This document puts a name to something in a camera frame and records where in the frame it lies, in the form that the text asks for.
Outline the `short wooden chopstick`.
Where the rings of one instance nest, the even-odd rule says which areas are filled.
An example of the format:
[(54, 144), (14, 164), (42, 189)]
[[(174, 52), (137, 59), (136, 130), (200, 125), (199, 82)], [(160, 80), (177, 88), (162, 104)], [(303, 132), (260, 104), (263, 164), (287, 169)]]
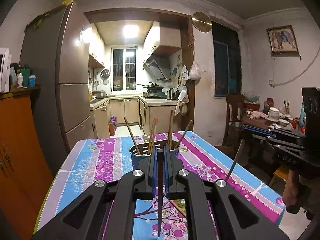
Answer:
[(131, 130), (131, 128), (130, 128), (129, 122), (127, 121), (127, 118), (126, 118), (125, 116), (124, 116), (124, 121), (125, 121), (125, 124), (126, 124), (126, 126), (127, 126), (128, 131), (129, 131), (130, 137), (131, 137), (131, 139), (132, 139), (132, 141), (133, 141), (133, 143), (134, 143), (134, 146), (135, 146), (135, 148), (136, 148), (137, 155), (141, 155), (140, 150), (139, 150), (139, 148), (138, 148), (138, 145), (137, 145), (137, 143), (136, 143), (136, 141), (135, 141), (135, 137), (134, 137), (134, 135), (133, 135), (133, 133), (132, 133), (132, 130)]

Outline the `wooden chair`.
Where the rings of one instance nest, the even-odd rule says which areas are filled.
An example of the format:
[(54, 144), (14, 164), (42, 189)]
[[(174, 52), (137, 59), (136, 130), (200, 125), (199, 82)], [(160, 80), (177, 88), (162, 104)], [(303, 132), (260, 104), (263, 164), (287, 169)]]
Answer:
[(243, 127), (245, 96), (243, 94), (227, 94), (226, 96), (226, 123), (221, 146), (216, 148), (229, 157), (235, 156), (239, 147), (240, 131)]

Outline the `steel kettle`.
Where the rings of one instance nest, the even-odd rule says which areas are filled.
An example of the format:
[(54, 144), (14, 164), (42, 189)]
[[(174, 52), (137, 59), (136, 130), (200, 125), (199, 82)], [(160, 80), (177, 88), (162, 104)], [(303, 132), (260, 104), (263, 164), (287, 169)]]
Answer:
[(173, 88), (169, 88), (167, 90), (167, 100), (175, 100), (176, 96), (175, 96), (175, 91)]

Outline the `framed elephant picture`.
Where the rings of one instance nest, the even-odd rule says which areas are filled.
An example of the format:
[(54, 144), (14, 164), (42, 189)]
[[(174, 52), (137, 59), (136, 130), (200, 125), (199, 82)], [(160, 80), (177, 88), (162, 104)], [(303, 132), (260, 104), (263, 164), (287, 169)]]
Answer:
[(271, 56), (298, 56), (300, 53), (297, 46), (295, 33), (291, 25), (266, 29)]

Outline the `round gold wall clock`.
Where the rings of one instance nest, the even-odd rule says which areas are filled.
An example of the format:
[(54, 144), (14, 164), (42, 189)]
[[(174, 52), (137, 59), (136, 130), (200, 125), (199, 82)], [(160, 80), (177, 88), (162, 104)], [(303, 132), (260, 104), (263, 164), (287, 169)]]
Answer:
[(210, 18), (203, 12), (195, 12), (192, 17), (192, 23), (194, 27), (203, 32), (208, 33), (212, 29), (212, 22)]

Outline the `dark interior window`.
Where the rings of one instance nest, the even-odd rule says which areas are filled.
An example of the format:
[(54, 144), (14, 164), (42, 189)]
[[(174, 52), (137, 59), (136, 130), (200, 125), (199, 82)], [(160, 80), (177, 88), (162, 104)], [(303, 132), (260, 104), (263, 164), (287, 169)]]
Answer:
[(242, 90), (241, 54), (238, 33), (219, 23), (212, 23), (214, 46), (214, 96), (240, 94)]

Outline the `blue thermos bottle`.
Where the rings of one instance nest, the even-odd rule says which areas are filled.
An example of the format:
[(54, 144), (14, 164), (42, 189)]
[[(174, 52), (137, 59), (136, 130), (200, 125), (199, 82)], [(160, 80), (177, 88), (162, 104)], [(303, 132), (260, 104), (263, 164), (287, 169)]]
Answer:
[(304, 111), (304, 104), (302, 104), (301, 111), (300, 111), (300, 117), (299, 117), (299, 126), (300, 127), (304, 126), (304, 123), (305, 123), (304, 119), (305, 119), (305, 111)]

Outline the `blue lidded cup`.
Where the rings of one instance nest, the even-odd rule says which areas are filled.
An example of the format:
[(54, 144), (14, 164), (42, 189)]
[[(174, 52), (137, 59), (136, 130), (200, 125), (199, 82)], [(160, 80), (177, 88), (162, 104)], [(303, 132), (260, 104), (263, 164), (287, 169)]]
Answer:
[(35, 87), (35, 81), (36, 81), (36, 76), (30, 75), (29, 76), (29, 87)]

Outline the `floral striped tablecloth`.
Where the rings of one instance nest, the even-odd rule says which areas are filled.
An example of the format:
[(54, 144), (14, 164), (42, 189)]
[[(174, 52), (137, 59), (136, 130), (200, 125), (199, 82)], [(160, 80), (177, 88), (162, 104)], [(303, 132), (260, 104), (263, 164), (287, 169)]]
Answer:
[(197, 134), (172, 136), (175, 152), (158, 134), (140, 155), (128, 137), (77, 142), (33, 239), (287, 239), (277, 193)]

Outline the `white microwave oven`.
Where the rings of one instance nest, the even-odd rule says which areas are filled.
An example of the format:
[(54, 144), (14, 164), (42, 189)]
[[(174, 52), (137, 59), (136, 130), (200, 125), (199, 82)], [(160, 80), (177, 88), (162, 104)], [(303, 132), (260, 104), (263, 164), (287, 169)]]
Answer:
[(9, 53), (9, 48), (0, 48), (1, 57), (1, 93), (9, 92), (10, 87), (10, 65), (12, 55)]

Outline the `steel range hood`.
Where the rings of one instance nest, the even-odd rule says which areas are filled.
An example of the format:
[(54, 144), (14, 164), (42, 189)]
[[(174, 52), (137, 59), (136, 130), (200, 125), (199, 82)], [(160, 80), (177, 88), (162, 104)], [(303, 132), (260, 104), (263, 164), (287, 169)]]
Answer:
[(151, 55), (143, 64), (157, 81), (170, 81), (170, 61), (167, 57)]

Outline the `grey refrigerator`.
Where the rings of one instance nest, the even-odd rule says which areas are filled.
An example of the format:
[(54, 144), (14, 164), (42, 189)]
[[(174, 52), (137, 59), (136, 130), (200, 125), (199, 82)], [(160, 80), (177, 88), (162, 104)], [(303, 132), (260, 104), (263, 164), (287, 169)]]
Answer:
[(72, 2), (39, 16), (25, 29), (20, 64), (40, 84), (34, 122), (46, 162), (57, 174), (74, 145), (95, 136), (89, 107), (90, 23)]

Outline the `kitchen window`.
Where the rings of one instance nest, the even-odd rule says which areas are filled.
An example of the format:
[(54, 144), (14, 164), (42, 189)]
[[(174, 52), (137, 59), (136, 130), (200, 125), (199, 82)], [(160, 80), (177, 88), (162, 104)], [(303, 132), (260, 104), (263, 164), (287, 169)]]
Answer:
[(112, 91), (136, 90), (137, 47), (113, 48), (111, 54)]

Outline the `long wooden chopstick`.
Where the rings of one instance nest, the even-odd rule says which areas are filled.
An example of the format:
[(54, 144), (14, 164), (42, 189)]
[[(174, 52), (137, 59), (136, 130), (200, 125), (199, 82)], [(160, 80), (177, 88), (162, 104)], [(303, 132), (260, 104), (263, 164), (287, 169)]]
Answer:
[(163, 150), (157, 152), (158, 164), (158, 237), (161, 236), (162, 209), (163, 209)]

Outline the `black wok on stove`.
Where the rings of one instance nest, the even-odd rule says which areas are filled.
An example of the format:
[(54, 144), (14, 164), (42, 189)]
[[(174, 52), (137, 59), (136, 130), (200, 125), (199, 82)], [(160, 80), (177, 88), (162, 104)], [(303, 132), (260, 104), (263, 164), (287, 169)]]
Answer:
[(157, 85), (156, 83), (150, 83), (150, 85), (142, 85), (137, 84), (138, 86), (142, 86), (143, 88), (147, 89), (148, 93), (161, 93), (164, 86)]

